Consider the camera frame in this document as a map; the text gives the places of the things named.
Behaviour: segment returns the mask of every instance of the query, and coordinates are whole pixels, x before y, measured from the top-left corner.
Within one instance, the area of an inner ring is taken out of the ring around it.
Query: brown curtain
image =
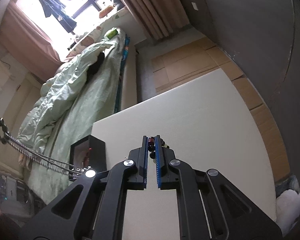
[[[48,35],[14,3],[7,6],[0,26],[0,43],[30,72],[43,81],[62,64]]]
[[[189,24],[180,0],[122,0],[148,37],[169,36]]]

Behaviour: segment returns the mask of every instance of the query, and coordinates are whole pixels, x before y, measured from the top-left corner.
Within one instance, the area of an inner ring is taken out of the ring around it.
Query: bed
[[[125,32],[122,29],[118,31],[119,34],[113,39],[101,42],[99,40],[68,63],[70,67],[67,65],[64,68],[66,70],[61,72],[65,75],[63,80],[71,76],[66,85],[60,85],[61,78],[56,75],[50,81],[51,84],[42,86],[42,97],[20,127],[17,139],[21,143],[46,156],[68,162],[70,146],[89,135],[94,122],[137,103],[136,50],[134,46],[128,46],[129,38]],[[82,82],[85,82],[85,66],[89,64],[89,60],[83,62],[78,58],[89,59],[87,51],[94,53],[96,47],[104,46],[104,43],[110,44],[104,50],[104,62],[91,80],[82,86]],[[124,57],[128,47],[128,56]],[[84,67],[80,69],[77,65],[74,66],[73,61]],[[80,80],[79,88],[75,84],[77,80]],[[54,97],[58,94],[56,91],[61,90],[61,99],[55,100]],[[62,102],[64,97],[67,97],[66,102]],[[29,167],[25,181],[45,203],[49,203],[70,183],[68,176],[36,163]]]

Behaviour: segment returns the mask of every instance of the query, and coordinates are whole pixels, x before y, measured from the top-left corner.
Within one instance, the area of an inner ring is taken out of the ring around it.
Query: silver screw
[[[170,161],[170,164],[171,164],[172,166],[178,166],[178,165],[180,165],[180,161],[177,160],[177,159],[173,159],[173,160]]]
[[[215,177],[219,174],[219,172],[215,169],[210,169],[210,170],[208,170],[208,174],[212,177]]]
[[[123,162],[123,165],[124,166],[132,166],[134,164],[134,161],[133,160],[125,160]]]

